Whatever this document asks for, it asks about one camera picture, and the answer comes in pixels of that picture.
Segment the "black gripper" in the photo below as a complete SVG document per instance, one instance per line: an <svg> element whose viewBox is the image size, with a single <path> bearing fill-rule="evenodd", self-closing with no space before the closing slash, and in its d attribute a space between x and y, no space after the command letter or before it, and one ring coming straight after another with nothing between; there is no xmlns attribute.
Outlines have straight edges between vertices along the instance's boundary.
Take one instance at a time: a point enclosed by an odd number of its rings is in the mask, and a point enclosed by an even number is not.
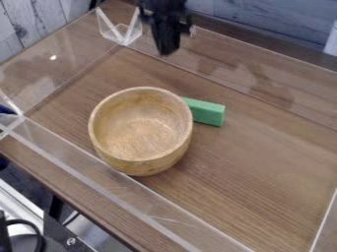
<svg viewBox="0 0 337 252"><path fill-rule="evenodd" d="M136 0L139 15L141 20L149 23L160 55L171 54L179 48L180 32L191 33L192 17L187 8L187 1Z"/></svg>

